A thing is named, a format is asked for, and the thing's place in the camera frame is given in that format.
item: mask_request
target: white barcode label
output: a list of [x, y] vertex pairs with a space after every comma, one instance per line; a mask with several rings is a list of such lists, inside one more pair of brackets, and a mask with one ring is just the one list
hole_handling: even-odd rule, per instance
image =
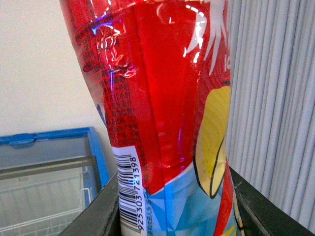
[[112, 147], [119, 181], [119, 209], [122, 235], [146, 236], [146, 210], [141, 166], [135, 146]]

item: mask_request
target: white vertical blind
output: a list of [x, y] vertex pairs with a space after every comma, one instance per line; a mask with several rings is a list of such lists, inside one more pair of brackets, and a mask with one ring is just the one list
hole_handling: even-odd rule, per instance
[[230, 2], [229, 163], [315, 233], [315, 1]]

